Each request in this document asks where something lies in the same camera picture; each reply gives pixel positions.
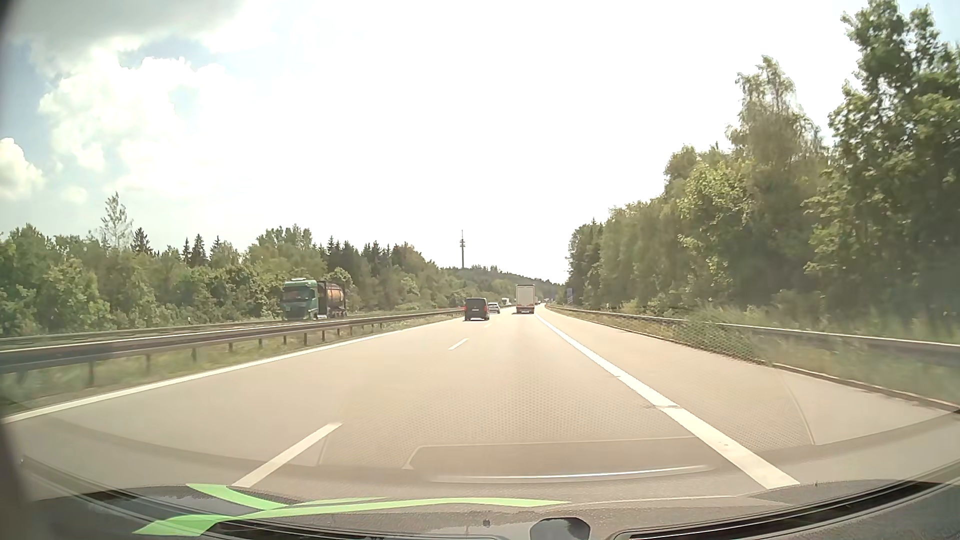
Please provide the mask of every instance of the highway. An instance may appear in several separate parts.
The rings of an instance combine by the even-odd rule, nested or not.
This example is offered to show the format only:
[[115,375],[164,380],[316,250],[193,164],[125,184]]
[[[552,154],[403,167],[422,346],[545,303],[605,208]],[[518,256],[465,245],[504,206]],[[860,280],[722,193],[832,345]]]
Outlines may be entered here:
[[905,479],[957,457],[958,416],[538,307],[57,405],[4,427],[20,453],[110,486],[583,508]]

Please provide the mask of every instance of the forest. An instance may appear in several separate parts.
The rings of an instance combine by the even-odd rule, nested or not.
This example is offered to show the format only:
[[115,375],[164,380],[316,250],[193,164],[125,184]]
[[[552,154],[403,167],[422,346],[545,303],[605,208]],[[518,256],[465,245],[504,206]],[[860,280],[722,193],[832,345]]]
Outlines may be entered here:
[[283,282],[326,279],[348,291],[352,313],[459,307],[465,298],[514,296],[518,282],[555,288],[496,266],[440,268],[412,245],[358,249],[308,228],[267,229],[245,250],[197,234],[156,249],[120,196],[85,237],[48,236],[30,224],[0,238],[3,336],[107,331],[271,319]]
[[843,14],[860,58],[828,116],[777,61],[739,73],[727,144],[570,237],[572,303],[814,330],[952,334],[960,310],[960,52],[929,8]]

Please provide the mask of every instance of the sky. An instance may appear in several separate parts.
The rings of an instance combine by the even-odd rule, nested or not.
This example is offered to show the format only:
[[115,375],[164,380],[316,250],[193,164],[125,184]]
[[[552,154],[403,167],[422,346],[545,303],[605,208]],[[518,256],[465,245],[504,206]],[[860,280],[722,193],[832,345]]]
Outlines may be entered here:
[[[562,282],[577,226],[724,144],[761,55],[826,129],[865,4],[24,0],[0,231],[86,234],[117,191],[157,248],[296,223],[455,266],[463,231],[467,265]],[[930,5],[960,40],[960,3]]]

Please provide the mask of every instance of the solid white line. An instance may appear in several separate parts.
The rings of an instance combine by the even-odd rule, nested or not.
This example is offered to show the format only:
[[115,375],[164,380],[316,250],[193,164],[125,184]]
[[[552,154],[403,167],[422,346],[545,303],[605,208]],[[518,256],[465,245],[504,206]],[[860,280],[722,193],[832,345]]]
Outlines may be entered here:
[[164,386],[170,386],[171,384],[178,384],[180,382],[187,382],[188,380],[197,380],[204,377],[211,377],[214,375],[220,375],[222,373],[229,373],[231,371],[236,371],[238,369],[246,369],[253,366],[258,366],[260,364],[267,364],[270,362],[276,362],[277,360],[283,360],[286,358],[292,358],[294,356],[309,355],[310,353],[316,353],[318,351],[325,351],[327,349],[333,349],[336,347],[343,347],[344,345],[349,345],[350,343],[359,343],[361,341],[367,341],[368,339],[376,339],[377,337],[383,337],[385,335],[391,335],[394,333],[400,333],[402,331],[410,331],[421,328],[426,328],[433,325],[439,325],[441,323],[447,323],[449,321],[437,321],[436,323],[429,323],[426,325],[420,325],[418,327],[405,328],[394,331],[386,331],[383,333],[374,333],[364,337],[358,337],[356,339],[349,339],[347,341],[338,341],[336,343],[331,343],[330,345],[323,345],[321,347],[314,347],[312,349],[303,349],[300,351],[294,351],[293,353],[287,353],[286,355],[273,356],[271,358],[264,358],[262,360],[254,360],[253,362],[247,362],[243,364],[237,364],[233,366],[228,366],[220,369],[213,369],[210,371],[202,371],[200,373],[195,373],[193,375],[187,375],[184,377],[177,377],[176,379],[168,380],[159,380],[157,382],[151,382],[149,384],[142,384],[140,386],[134,386],[131,388],[124,388],[123,390],[116,390],[113,392],[108,392],[106,394],[98,394],[96,396],[90,396],[89,398],[82,398],[79,400],[73,400],[70,402],[63,402],[56,405],[48,405],[41,408],[35,408],[32,410],[27,410],[24,412],[18,412],[10,416],[5,416],[0,418],[0,424],[9,424],[11,422],[17,422],[19,420],[27,420],[28,418],[34,418],[35,416],[41,416],[44,414],[50,414],[53,412],[60,412],[68,408],[73,408],[81,405],[95,404],[98,402],[112,400],[113,398],[120,398],[123,396],[129,396],[131,394],[138,394],[140,392],[146,392],[147,390],[153,390],[155,388],[162,388]]
[[331,434],[334,430],[339,428],[341,425],[342,424],[340,422],[331,422],[326,426],[323,426],[319,430],[316,430],[310,433],[309,435],[304,437],[303,440],[301,440],[299,443],[277,454],[276,457],[274,457],[270,461],[267,461],[263,465],[260,465],[256,469],[253,469],[252,472],[250,472],[245,477],[234,482],[233,485],[236,487],[253,486],[255,483],[266,478],[267,475],[269,475],[273,471],[285,465],[287,461],[290,461],[294,457],[297,457],[298,455],[300,455],[301,452],[303,452],[304,450],[316,444],[317,441]]
[[587,347],[584,347],[572,337],[560,331],[557,327],[546,322],[539,314],[537,314],[537,318],[540,319],[540,321],[546,325],[547,328],[554,331],[567,343],[573,345],[575,349],[583,353],[584,356],[593,360],[597,365],[604,368],[608,373],[620,380],[620,382],[623,382],[629,386],[633,391],[639,394],[641,398],[653,404],[656,408],[666,413],[670,418],[673,418],[677,424],[680,424],[684,427],[684,429],[693,433],[693,435],[698,439],[707,443],[707,445],[713,448],[718,454],[722,455],[730,463],[735,465],[738,469],[746,473],[750,478],[754,479],[763,487],[767,489],[774,489],[776,487],[800,484],[793,479],[793,477],[787,475],[784,473],[784,471],[781,471],[777,467],[774,467],[759,455],[750,452],[744,448],[743,445],[734,441],[717,428],[704,422],[700,418],[697,418],[693,415],[693,413],[673,403],[657,390],[654,390],[650,386],[640,382],[627,372],[604,359],[602,356],[598,355],[594,351],[591,351]]

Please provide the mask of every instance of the dashed white line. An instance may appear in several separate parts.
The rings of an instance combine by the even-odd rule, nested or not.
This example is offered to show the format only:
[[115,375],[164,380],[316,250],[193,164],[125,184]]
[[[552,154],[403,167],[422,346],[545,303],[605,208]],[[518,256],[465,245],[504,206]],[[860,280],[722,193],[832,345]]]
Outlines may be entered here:
[[255,483],[266,478],[267,475],[269,475],[273,471],[282,467],[284,464],[286,464],[287,461],[290,461],[294,457],[297,457],[301,452],[303,452],[304,450],[316,444],[317,441],[331,434],[334,430],[336,430],[340,426],[341,426],[340,422],[331,422],[326,426],[323,426],[319,430],[316,430],[310,433],[309,435],[304,437],[303,440],[301,440],[299,443],[284,450],[280,454],[277,454],[276,457],[274,457],[270,461],[267,461],[263,465],[260,465],[256,469],[253,469],[252,472],[250,472],[245,477],[234,482],[233,485],[236,487],[253,486]]
[[773,466],[759,455],[750,452],[743,445],[734,441],[717,428],[696,417],[690,411],[673,403],[657,390],[654,390],[650,386],[647,386],[643,382],[635,379],[633,376],[616,367],[594,351],[584,347],[575,339],[560,331],[557,327],[546,322],[539,314],[536,315],[537,318],[547,326],[547,328],[554,331],[558,336],[563,338],[564,341],[583,353],[587,358],[593,360],[597,365],[607,370],[608,373],[616,377],[618,380],[620,380],[620,382],[623,382],[629,386],[630,389],[639,394],[641,398],[647,400],[656,408],[663,411],[664,414],[672,418],[677,424],[680,424],[684,427],[684,429],[693,433],[695,437],[704,441],[718,454],[722,455],[730,463],[735,465],[738,469],[746,473],[750,478],[754,479],[763,487],[767,489],[774,489],[787,485],[800,484],[793,479],[793,477]]

